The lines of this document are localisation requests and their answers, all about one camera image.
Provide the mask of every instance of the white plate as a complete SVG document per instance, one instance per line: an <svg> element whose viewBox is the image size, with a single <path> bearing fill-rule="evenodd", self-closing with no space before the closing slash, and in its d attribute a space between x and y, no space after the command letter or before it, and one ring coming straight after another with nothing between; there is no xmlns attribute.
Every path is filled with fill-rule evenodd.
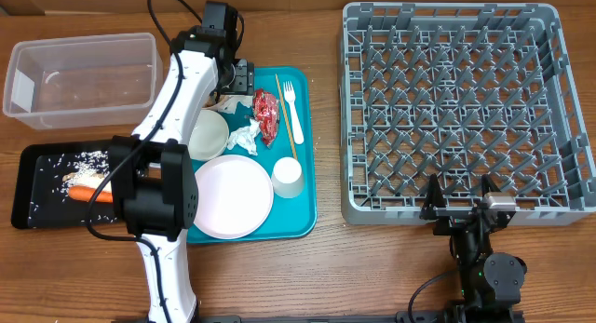
<svg viewBox="0 0 596 323"><path fill-rule="evenodd" d="M273 206L273 184L256 161L241 155L217 157L195 173L195 225L219 239L236 239L258 229Z"/></svg>

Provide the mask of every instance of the white plastic fork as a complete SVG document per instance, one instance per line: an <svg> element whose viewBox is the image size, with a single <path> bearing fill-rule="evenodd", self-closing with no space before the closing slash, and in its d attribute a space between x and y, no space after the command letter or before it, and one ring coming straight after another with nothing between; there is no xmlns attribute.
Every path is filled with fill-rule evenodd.
<svg viewBox="0 0 596 323"><path fill-rule="evenodd" d="M294 142L300 145L305 142L305 135L302 133L302 127L300 126L300 120L298 120L298 113L294 105L296 93L294 92L294 86L291 84L291 81L283 83L283 98L290 105L291 134L294 137Z"/></svg>

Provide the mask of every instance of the plastic bin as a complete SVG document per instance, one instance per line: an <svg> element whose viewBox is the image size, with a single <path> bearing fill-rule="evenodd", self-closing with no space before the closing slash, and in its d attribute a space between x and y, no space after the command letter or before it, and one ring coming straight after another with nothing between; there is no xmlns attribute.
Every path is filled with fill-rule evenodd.
<svg viewBox="0 0 596 323"><path fill-rule="evenodd" d="M3 111L35 129L141 122L163 83L152 34L18 43Z"/></svg>
<svg viewBox="0 0 596 323"><path fill-rule="evenodd" d="M428 178L470 211L489 174L510 225L596 211L596 168L557 10L544 4L351 3L340 39L342 212L420 224Z"/></svg>

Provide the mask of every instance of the paper cup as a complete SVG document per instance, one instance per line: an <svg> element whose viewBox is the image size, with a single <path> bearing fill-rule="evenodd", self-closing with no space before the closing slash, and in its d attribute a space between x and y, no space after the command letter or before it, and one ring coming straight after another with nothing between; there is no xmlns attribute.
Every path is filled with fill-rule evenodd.
<svg viewBox="0 0 596 323"><path fill-rule="evenodd" d="M305 176L298 160L283 157L273 166L271 174L273 190L283 198L294 198L305 188Z"/></svg>

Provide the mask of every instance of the red wrapper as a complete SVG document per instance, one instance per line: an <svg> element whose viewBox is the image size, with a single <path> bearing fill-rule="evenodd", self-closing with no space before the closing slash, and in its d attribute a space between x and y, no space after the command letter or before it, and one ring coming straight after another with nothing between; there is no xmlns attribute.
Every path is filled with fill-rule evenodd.
<svg viewBox="0 0 596 323"><path fill-rule="evenodd" d="M261 140L268 148L271 148L271 144L278 135L278 99L272 93L262 89L255 90L252 97L252 113L254 119L259 122L259 128L263 134Z"/></svg>

